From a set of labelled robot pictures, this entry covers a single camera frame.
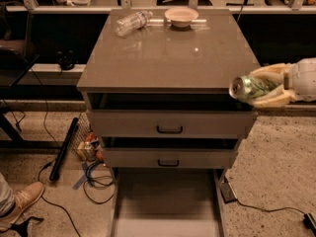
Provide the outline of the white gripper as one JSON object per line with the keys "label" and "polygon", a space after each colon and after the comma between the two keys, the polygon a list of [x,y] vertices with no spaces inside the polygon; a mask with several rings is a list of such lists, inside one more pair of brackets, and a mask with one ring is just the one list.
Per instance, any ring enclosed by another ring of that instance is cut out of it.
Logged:
{"label": "white gripper", "polygon": [[316,58],[304,58],[293,64],[277,63],[258,68],[251,77],[269,80],[279,85],[265,96],[249,101],[257,109],[282,107],[296,100],[316,101]]}

